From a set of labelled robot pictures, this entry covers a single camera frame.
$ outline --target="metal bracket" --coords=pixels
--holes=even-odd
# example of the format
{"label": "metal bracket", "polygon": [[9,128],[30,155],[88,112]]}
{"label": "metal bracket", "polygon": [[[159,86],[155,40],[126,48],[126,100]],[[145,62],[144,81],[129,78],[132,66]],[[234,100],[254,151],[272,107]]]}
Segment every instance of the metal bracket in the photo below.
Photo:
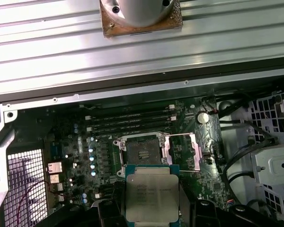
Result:
{"label": "metal bracket", "polygon": [[18,110],[5,111],[4,112],[4,123],[10,123],[16,120],[18,117]]}

